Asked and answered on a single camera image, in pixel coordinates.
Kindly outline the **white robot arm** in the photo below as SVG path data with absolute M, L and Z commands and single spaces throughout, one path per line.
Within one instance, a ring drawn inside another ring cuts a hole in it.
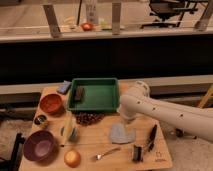
M 143 81 L 136 81 L 120 96 L 118 113 L 127 122 L 145 114 L 213 143 L 213 110 L 153 99 Z

